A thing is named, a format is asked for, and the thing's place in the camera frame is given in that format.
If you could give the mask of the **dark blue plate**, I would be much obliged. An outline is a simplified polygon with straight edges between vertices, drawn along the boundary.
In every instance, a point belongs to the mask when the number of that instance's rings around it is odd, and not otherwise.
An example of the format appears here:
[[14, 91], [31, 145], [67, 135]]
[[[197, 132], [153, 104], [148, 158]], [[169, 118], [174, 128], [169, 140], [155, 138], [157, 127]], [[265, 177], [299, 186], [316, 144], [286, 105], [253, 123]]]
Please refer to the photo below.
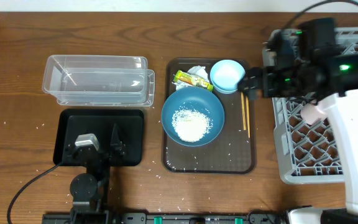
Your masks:
[[164, 102], [161, 122], [165, 134], [182, 146], [204, 146], [216, 139], [224, 126], [219, 98], [200, 87], [174, 91]]

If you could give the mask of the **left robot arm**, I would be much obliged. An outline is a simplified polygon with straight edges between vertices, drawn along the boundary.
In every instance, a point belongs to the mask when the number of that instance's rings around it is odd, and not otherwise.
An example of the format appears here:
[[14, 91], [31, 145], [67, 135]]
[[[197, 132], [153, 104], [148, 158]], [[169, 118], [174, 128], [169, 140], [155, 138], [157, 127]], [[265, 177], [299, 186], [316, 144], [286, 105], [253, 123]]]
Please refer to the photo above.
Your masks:
[[109, 170], [113, 157], [125, 154], [125, 144], [120, 139], [121, 129], [113, 124], [109, 145], [102, 147], [93, 133], [79, 135], [71, 157], [86, 172], [76, 176], [70, 184], [73, 210], [76, 213], [100, 213], [107, 203]]

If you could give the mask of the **pink plastic cup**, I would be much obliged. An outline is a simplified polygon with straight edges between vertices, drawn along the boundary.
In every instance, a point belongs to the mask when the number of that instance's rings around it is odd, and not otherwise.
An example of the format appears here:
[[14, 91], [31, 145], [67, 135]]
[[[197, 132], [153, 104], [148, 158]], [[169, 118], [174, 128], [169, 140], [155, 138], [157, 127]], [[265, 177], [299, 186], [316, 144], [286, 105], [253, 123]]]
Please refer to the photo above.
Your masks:
[[319, 107], [312, 103], [304, 105], [300, 111], [300, 115], [303, 121], [312, 125], [318, 121], [324, 121], [327, 118], [326, 113]]

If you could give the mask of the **green yellow snack wrapper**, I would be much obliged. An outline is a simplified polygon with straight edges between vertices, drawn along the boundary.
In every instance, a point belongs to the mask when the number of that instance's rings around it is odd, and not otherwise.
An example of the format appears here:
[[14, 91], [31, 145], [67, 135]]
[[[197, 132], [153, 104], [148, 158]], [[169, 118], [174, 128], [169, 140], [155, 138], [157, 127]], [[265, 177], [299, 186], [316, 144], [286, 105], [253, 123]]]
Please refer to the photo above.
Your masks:
[[176, 84], [186, 83], [187, 85], [201, 87], [208, 91], [213, 91], [214, 88], [214, 86], [206, 79], [197, 75], [191, 75], [181, 70], [177, 71], [173, 78], [173, 82]]

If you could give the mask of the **white rice pile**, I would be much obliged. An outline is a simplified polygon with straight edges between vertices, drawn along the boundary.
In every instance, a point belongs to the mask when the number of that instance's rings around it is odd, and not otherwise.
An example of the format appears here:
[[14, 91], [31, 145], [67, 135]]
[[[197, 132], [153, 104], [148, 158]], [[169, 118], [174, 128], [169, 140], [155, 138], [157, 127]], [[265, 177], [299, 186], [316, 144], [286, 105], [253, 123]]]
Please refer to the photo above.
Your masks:
[[180, 109], [172, 116], [172, 126], [182, 141], [197, 142], [209, 134], [213, 122], [198, 110]]

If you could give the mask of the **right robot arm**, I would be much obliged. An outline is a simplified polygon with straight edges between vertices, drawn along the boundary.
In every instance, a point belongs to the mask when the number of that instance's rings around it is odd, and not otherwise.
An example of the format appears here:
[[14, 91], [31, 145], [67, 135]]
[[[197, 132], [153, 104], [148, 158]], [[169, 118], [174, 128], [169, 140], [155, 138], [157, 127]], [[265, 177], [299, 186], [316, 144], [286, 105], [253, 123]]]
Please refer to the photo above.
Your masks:
[[358, 223], [358, 53], [344, 53], [332, 18], [300, 24], [293, 45], [278, 30], [267, 43], [275, 55], [267, 67], [246, 72], [237, 87], [251, 100], [295, 98], [312, 94], [301, 111], [313, 124], [327, 120], [344, 174], [344, 208], [303, 207], [287, 214], [288, 223]]

